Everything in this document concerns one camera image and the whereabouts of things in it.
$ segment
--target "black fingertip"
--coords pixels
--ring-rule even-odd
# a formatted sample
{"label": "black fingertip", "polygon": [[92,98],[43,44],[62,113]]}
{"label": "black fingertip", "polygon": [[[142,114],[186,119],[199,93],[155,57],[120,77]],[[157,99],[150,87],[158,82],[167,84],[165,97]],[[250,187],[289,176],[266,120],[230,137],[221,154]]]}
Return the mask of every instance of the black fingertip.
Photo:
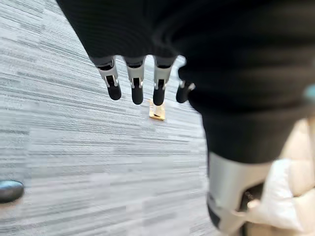
{"label": "black fingertip", "polygon": [[122,97],[122,91],[120,90],[120,86],[111,86],[108,89],[108,94],[111,99],[119,100]]}
{"label": "black fingertip", "polygon": [[165,95],[165,90],[163,90],[161,87],[159,87],[158,89],[154,89],[153,102],[156,106],[160,106],[163,104],[164,95]]}
{"label": "black fingertip", "polygon": [[136,105],[140,105],[143,102],[143,88],[135,86],[131,89],[132,101]]}

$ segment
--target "black knit fabric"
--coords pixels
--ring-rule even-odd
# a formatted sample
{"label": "black knit fabric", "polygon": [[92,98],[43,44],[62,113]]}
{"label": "black knit fabric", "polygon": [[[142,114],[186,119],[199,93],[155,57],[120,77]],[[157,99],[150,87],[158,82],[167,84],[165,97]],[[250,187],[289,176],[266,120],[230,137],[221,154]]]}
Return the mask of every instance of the black knit fabric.
{"label": "black knit fabric", "polygon": [[275,159],[315,80],[313,0],[57,0],[88,55],[183,55],[182,80],[208,148],[240,162]]}

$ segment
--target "beige cushion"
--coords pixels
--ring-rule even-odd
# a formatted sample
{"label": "beige cushion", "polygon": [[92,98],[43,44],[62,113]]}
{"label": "beige cushion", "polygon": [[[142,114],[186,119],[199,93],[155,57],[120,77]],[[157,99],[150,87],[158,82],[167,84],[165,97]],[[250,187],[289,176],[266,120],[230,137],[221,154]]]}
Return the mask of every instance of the beige cushion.
{"label": "beige cushion", "polygon": [[249,221],[255,223],[249,230],[268,231],[262,235],[271,236],[288,232],[315,236],[314,144],[310,134],[313,129],[315,133],[315,125],[309,124],[306,119],[296,123],[267,177],[260,207],[249,214]]}

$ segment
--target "gray carpet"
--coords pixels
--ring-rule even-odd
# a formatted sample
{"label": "gray carpet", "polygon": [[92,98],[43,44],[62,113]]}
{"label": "gray carpet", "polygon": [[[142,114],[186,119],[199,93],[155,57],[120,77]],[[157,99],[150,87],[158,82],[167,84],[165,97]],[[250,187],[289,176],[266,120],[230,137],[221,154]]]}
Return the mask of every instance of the gray carpet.
{"label": "gray carpet", "polygon": [[212,235],[205,205],[206,144],[200,116],[178,104],[179,58],[166,120],[123,96],[112,101],[53,0],[0,2],[0,179],[25,184],[0,206],[1,236]]}

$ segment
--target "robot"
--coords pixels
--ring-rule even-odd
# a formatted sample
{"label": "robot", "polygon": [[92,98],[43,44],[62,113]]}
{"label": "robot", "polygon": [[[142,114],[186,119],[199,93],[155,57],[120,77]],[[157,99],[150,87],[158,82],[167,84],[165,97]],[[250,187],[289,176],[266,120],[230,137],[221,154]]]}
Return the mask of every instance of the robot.
{"label": "robot", "polygon": [[177,55],[187,63],[176,100],[201,113],[208,148],[207,207],[226,234],[244,234],[264,181],[295,122],[314,110],[314,4],[298,0],[57,0],[113,100],[115,55],[125,58],[132,100],[143,100],[143,61],[155,57],[161,105]]}

